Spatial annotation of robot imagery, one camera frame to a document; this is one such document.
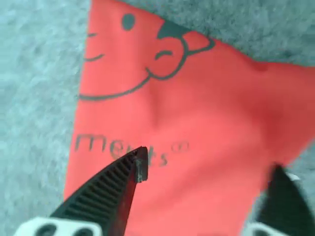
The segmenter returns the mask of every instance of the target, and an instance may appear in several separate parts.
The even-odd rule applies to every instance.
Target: white plastic part
[[[103,236],[101,227],[93,222],[44,217],[23,223],[14,236],[79,236],[80,231],[91,232],[86,234],[89,236]]]
[[[296,175],[294,175],[292,173],[287,172],[286,175],[289,176],[290,180],[292,180],[292,181],[301,180],[298,176],[296,176]]]
[[[274,228],[271,228],[268,225],[265,225],[259,222],[254,222],[254,223],[249,224],[242,234],[242,236],[256,236],[256,235],[289,236]]]

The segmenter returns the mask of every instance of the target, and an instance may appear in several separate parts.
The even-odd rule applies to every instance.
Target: gray carpet
[[[129,0],[258,60],[315,65],[313,0]],[[0,3],[0,235],[61,201],[88,0]],[[293,164],[315,211],[315,147]]]

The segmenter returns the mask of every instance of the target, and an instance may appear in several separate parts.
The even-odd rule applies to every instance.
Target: ridged black plastic
[[[148,150],[111,163],[73,193],[51,217],[98,223],[104,236],[123,236],[136,184],[148,178]]]
[[[299,188],[280,165],[272,172],[257,221],[289,236],[315,236],[314,217]]]

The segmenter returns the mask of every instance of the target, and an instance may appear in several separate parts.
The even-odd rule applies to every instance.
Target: red drawstring bag
[[[149,150],[126,236],[236,236],[274,162],[315,135],[315,68],[256,62],[116,0],[92,0],[67,198]]]

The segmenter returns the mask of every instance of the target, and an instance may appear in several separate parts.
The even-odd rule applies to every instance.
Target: cartoon face
[[[151,79],[171,79],[189,56],[215,45],[207,39],[207,45],[191,50],[185,39],[190,30],[139,9],[131,12],[130,7],[94,14],[89,29],[81,100],[112,99],[137,91]],[[97,82],[87,78],[91,74]]]

